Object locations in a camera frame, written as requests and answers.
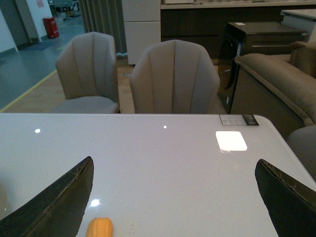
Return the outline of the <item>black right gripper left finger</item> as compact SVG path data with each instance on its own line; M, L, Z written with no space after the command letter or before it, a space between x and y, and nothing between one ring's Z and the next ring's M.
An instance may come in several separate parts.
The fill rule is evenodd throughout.
M2 237L75 237L93 186L94 163L86 157L0 222Z

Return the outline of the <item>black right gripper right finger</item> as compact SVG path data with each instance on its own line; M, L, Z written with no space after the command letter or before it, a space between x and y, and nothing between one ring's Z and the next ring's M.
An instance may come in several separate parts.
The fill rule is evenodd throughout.
M316 192L264 159L255 167L260 196L280 237L316 235Z

